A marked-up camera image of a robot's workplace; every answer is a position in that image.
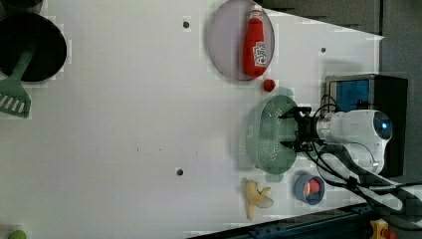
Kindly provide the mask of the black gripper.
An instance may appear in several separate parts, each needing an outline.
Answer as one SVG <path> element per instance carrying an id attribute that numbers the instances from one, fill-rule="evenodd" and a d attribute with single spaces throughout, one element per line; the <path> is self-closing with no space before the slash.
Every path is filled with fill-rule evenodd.
<path id="1" fill-rule="evenodd" d="M 312 151 L 312 143 L 322 145 L 317 135 L 317 118 L 311 116 L 310 107 L 294 107 L 292 112 L 278 116 L 280 120 L 295 119 L 298 128 L 295 130 L 295 141 L 281 141 L 280 144 L 295 152 Z"/>

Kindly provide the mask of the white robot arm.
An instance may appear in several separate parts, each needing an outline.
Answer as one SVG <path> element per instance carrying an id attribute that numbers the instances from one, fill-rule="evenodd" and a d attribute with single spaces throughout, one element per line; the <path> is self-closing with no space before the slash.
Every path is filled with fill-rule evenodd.
<path id="1" fill-rule="evenodd" d="M 319 145 L 341 145 L 349 155 L 365 155 L 366 159 L 355 159 L 354 163 L 378 174 L 385 165 L 385 150 L 393 136 L 390 118 L 376 110 L 354 110 L 310 116 L 310 108 L 293 107 L 279 116 L 280 120 L 293 119 L 297 126 L 296 139 L 285 146 L 300 151 L 303 142 Z"/>

